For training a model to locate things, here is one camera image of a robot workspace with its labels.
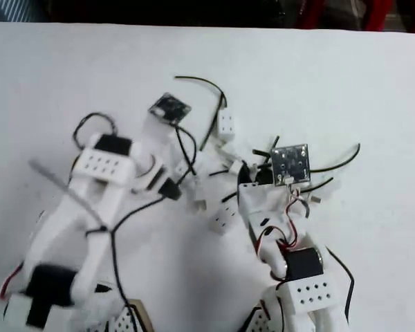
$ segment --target square sensor board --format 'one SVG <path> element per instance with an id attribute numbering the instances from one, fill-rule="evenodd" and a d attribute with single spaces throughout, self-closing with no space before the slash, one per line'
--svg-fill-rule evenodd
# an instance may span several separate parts
<path id="1" fill-rule="evenodd" d="M 166 123 L 177 125 L 189 112 L 191 106 L 186 105 L 170 93 L 165 93 L 149 109 L 149 112 Z"/>
<path id="2" fill-rule="evenodd" d="M 276 147 L 270 150 L 270 157 L 276 187 L 311 180 L 307 144 Z"/>

